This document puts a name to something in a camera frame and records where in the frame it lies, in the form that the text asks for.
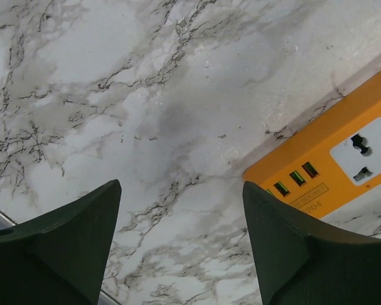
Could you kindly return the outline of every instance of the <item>white marble tabletop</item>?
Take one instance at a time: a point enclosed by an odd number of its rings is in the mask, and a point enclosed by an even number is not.
[[[119,179],[106,292],[260,304],[243,170],[380,69],[381,0],[0,0],[0,210]]]

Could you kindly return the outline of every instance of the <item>usb port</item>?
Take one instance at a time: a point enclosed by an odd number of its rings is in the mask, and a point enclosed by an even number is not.
[[[277,182],[274,184],[274,186],[284,197],[290,193],[289,190],[282,184],[282,182]]]
[[[306,183],[305,179],[298,173],[297,170],[291,172],[290,176],[299,186]]]
[[[307,172],[310,178],[314,178],[319,175],[319,173],[309,162],[306,162],[304,165],[302,165],[302,168],[305,170],[305,172]]]

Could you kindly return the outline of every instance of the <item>orange power strip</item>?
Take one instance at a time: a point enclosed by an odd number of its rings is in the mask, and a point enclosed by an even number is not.
[[[243,178],[317,218],[381,184],[381,72]]]

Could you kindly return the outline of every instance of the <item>extension socket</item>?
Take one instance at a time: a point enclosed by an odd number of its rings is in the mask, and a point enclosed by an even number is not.
[[[381,72],[245,171],[321,218],[381,184]]]

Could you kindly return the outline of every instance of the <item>white outlet panel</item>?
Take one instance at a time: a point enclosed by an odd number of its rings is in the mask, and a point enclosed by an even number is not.
[[[362,149],[353,146],[352,138],[363,138]],[[360,186],[381,174],[381,118],[377,118],[330,150],[330,154],[351,182]]]

